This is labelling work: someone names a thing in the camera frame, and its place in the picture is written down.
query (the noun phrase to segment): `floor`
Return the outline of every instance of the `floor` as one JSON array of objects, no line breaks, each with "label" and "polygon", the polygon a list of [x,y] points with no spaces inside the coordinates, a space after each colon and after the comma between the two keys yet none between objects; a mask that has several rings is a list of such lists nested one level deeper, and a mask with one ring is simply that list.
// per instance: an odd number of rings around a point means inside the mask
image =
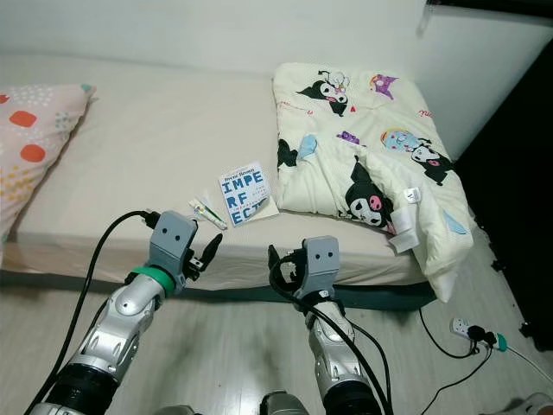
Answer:
[{"label": "floor", "polygon": [[[463,266],[454,297],[423,309],[430,330],[452,353],[467,342],[449,332],[461,316],[502,333],[511,345],[553,374],[553,353],[539,353],[518,332],[522,316],[503,276],[489,266],[486,235]],[[76,339],[105,296],[91,294]],[[0,293],[0,413],[21,414],[51,368],[75,292],[4,288]],[[468,374],[483,354],[456,361],[430,343],[417,313],[347,310],[372,332],[391,366],[396,414],[418,414],[436,388]],[[190,404],[205,415],[256,414],[265,393],[286,389],[301,398],[311,415],[323,414],[303,318],[284,303],[167,301],[143,337],[137,358],[113,401],[110,414],[150,415],[164,405]],[[383,379],[374,347],[357,340],[376,375]],[[511,399],[536,391],[553,395],[553,385],[510,353],[494,353],[464,384],[444,391],[428,415],[492,413]]]}]

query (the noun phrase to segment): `polka dot pillowcase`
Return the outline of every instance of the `polka dot pillowcase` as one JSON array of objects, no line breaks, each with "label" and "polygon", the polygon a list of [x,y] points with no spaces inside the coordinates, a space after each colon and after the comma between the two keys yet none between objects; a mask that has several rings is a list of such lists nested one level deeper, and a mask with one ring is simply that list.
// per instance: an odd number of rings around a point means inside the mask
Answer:
[{"label": "polka dot pillowcase", "polygon": [[95,88],[0,86],[0,236],[56,161]]}]

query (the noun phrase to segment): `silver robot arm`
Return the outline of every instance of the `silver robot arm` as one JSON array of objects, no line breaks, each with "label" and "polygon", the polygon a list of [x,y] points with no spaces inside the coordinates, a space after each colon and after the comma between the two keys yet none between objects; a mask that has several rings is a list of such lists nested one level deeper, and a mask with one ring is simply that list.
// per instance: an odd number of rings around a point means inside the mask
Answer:
[{"label": "silver robot arm", "polygon": [[128,284],[111,294],[98,320],[60,371],[46,402],[36,405],[31,415],[105,413],[155,311],[167,297],[184,289],[187,278],[197,279],[213,259],[222,235],[197,259],[190,249],[197,229],[194,220],[176,212],[158,218],[145,266],[133,270]]},{"label": "silver robot arm", "polygon": [[[338,240],[331,236],[305,239],[301,249],[289,252],[290,261],[283,261],[291,262],[296,267],[296,272],[290,274],[291,282],[284,280],[280,269],[273,269],[280,258],[272,246],[269,256],[277,288],[321,311],[353,342],[355,332],[352,324],[346,319],[346,313],[334,295],[333,285],[340,269]],[[324,320],[310,311],[302,311],[309,330],[309,346],[315,357],[315,377],[327,415],[380,415],[378,402],[355,353]],[[304,408],[297,406],[297,399],[286,396],[290,399],[284,398],[281,393],[265,397],[263,414],[307,414],[302,412]]]}]

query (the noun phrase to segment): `electrical outlet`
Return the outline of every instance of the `electrical outlet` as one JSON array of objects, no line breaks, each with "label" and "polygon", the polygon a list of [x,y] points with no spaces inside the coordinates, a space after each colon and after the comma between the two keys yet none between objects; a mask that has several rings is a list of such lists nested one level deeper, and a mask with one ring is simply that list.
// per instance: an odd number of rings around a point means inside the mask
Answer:
[{"label": "electrical outlet", "polygon": [[[453,318],[451,320],[450,328],[453,334],[471,340],[471,338],[468,336],[468,328],[472,325],[473,324],[470,323],[468,320],[463,320],[462,318]],[[507,340],[500,333],[493,332],[493,335],[495,336],[495,343],[493,344],[493,348],[501,352],[505,352],[507,350]],[[482,346],[487,346],[487,343],[483,340],[479,341],[479,344],[481,344]]]}]

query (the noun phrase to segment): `mattress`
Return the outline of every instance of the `mattress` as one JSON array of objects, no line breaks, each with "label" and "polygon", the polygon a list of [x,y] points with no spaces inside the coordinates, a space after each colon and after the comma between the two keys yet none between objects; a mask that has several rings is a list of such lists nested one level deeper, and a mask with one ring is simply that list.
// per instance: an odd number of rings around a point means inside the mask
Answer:
[{"label": "mattress", "polygon": [[[88,112],[60,160],[20,214],[3,268],[84,277],[99,236],[120,214],[151,208],[191,214],[202,197],[226,215],[217,178],[259,161],[277,185],[277,124],[270,78],[40,55],[0,55],[0,83],[88,83]],[[219,230],[200,222],[200,253]],[[95,278],[123,281],[148,256],[151,231],[129,220],[110,237]],[[338,284],[424,281],[410,253],[388,236],[344,220],[281,212],[224,231],[219,253],[193,283],[219,290],[267,285],[267,246],[281,252],[308,237],[340,243]]]}]

